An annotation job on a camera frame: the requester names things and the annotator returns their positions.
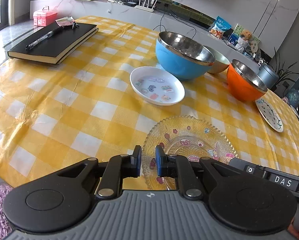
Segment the green leaves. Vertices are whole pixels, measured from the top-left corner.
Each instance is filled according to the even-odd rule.
[[[285,65],[285,61],[283,62],[283,64],[281,65],[281,57],[280,57],[280,53],[276,51],[275,47],[274,47],[274,52],[275,52],[275,63],[276,63],[276,67],[275,67],[275,72],[278,74],[279,79],[277,80],[277,82],[274,84],[274,86],[279,85],[281,82],[285,81],[285,80],[289,80],[292,82],[295,82],[293,79],[288,78],[289,75],[292,74],[296,74],[299,75],[299,73],[293,72],[293,71],[288,71],[291,67],[293,67],[296,63],[294,62],[292,65],[288,66],[288,68],[284,69],[284,65]]]

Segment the grey rubber grip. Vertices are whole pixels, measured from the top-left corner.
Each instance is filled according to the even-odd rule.
[[[50,235],[13,231],[6,240],[294,240],[286,230],[268,236],[231,231],[216,221],[200,201],[177,191],[124,190],[104,200],[82,223]]]

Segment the marble floor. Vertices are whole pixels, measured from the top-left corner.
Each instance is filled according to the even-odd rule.
[[[28,20],[2,29],[0,31],[0,65],[8,59],[9,49],[41,28],[43,27],[34,26],[33,20]]]

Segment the grey canister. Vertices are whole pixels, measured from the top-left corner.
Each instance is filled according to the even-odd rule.
[[[261,65],[260,71],[257,73],[257,75],[263,80],[268,89],[272,88],[272,86],[274,86],[276,81],[279,79],[279,76],[272,69],[272,67],[266,64]]]

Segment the marble wall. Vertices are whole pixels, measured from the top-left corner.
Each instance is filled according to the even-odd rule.
[[[221,16],[261,39],[260,47],[271,57],[279,48],[299,11],[299,0],[173,0],[210,17]]]
[[[288,67],[297,61],[297,63],[292,67],[292,71],[299,73],[299,12],[278,52],[280,53],[281,64],[285,61],[285,67]],[[270,64],[275,66],[274,58],[272,59]],[[298,75],[290,75],[289,78],[296,80],[298,78]],[[299,88],[299,80],[296,82],[296,85],[293,86],[293,88]],[[279,86],[277,86],[277,90],[275,93],[279,96],[283,96],[284,90],[285,87],[280,84]]]

